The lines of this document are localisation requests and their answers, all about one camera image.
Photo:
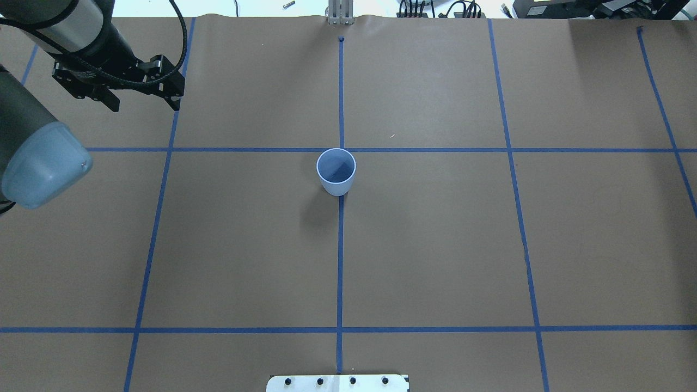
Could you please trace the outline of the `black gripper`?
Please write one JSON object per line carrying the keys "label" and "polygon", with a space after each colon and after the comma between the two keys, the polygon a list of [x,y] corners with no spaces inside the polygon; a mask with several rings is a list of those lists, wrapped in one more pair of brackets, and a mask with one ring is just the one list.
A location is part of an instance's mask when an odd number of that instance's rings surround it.
{"label": "black gripper", "polygon": [[126,62],[119,70],[104,69],[102,74],[86,69],[73,70],[64,62],[55,60],[52,77],[76,99],[92,99],[114,113],[120,110],[120,98],[113,93],[116,90],[132,90],[160,97],[178,112],[185,91],[185,78],[181,72],[184,59],[173,64],[166,56],[159,54],[146,62]]}

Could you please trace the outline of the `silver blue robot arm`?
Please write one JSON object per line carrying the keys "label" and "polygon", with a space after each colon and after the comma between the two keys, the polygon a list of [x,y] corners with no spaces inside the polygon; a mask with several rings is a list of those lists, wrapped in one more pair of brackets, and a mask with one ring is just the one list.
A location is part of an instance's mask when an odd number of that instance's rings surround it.
{"label": "silver blue robot arm", "polygon": [[[169,3],[182,31],[174,64],[165,55],[137,57],[114,25],[113,1],[3,1],[2,25],[19,29],[54,59],[52,79],[74,99],[120,109],[115,91],[158,96],[179,111],[188,30],[176,2]],[[83,178],[94,161],[64,122],[2,67],[2,213],[37,209]]]}

